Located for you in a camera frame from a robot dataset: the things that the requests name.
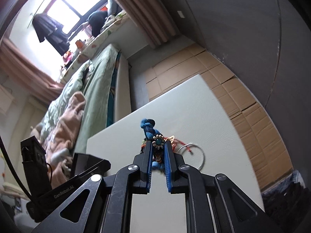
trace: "window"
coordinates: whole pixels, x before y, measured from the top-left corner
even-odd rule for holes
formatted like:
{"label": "window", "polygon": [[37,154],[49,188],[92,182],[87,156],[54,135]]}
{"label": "window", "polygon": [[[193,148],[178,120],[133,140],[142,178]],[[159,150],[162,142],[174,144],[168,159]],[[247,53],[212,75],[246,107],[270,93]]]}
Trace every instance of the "window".
{"label": "window", "polygon": [[69,34],[106,2],[107,0],[55,0],[47,14],[64,25],[63,32]]}

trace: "white table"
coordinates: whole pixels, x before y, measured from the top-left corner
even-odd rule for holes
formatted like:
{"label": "white table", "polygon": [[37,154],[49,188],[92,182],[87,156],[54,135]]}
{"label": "white table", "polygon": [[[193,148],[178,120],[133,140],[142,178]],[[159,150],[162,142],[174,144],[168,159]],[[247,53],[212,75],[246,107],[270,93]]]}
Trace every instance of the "white table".
{"label": "white table", "polygon": [[[186,143],[198,144],[205,151],[202,173],[226,174],[260,208],[262,198],[251,162],[227,114],[200,75],[189,79],[136,110],[88,140],[86,153],[111,162],[108,174],[133,162],[140,152],[143,118],[155,120],[164,136],[175,135]],[[183,154],[185,162],[199,166],[202,154],[193,149]],[[152,172],[148,195],[133,195],[131,232],[186,233],[184,194],[169,194],[165,176]]]}

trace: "curtain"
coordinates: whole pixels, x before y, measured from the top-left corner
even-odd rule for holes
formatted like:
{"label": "curtain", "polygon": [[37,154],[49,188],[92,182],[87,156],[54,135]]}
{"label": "curtain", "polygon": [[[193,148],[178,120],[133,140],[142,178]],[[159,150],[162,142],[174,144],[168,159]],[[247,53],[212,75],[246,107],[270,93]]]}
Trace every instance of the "curtain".
{"label": "curtain", "polygon": [[142,29],[152,48],[177,35],[178,29],[160,0],[116,0]]}
{"label": "curtain", "polygon": [[8,38],[3,38],[0,45],[0,68],[47,105],[60,95],[64,87],[35,67]]}

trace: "silver screw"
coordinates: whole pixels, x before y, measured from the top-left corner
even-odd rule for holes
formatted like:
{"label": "silver screw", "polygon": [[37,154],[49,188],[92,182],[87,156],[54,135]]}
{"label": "silver screw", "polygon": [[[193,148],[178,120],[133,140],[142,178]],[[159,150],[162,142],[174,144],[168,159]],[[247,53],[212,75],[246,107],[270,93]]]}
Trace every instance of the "silver screw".
{"label": "silver screw", "polygon": [[224,180],[226,180],[226,178],[227,178],[227,176],[224,175],[223,173],[220,173],[220,174],[217,175],[217,179],[218,180],[224,181]]}
{"label": "silver screw", "polygon": [[190,169],[190,166],[187,165],[187,164],[182,164],[182,165],[180,166],[180,169],[183,170],[183,171],[187,171],[187,170]]}
{"label": "silver screw", "polygon": [[101,176],[99,174],[94,174],[91,176],[91,181],[97,182],[101,179]]}
{"label": "silver screw", "polygon": [[130,171],[136,171],[138,169],[138,166],[137,165],[129,165],[128,166],[128,170],[130,170]]}

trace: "pink blanket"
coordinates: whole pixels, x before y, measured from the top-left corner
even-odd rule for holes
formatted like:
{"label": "pink blanket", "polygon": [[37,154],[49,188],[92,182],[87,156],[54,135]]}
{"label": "pink blanket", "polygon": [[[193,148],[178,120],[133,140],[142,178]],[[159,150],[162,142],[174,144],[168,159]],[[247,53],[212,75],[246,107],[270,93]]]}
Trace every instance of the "pink blanket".
{"label": "pink blanket", "polygon": [[46,162],[51,165],[53,170],[52,188],[58,187],[69,179],[72,164],[72,153],[69,154],[69,152],[77,140],[85,104],[82,92],[75,92],[69,99],[68,106],[59,118],[55,129],[44,141]]}

